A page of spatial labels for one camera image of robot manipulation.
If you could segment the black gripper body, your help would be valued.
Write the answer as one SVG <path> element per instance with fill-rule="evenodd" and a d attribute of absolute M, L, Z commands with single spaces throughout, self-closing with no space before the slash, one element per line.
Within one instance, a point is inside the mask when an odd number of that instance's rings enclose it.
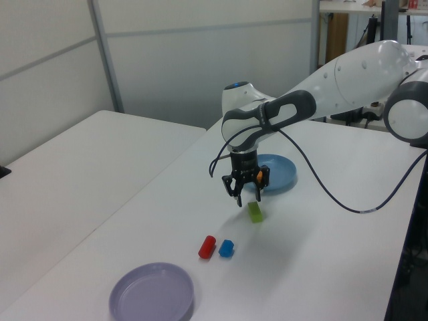
<path fill-rule="evenodd" d="M 255 182 L 259 173 L 256 153 L 231 154 L 232 177 L 237 183 Z"/>

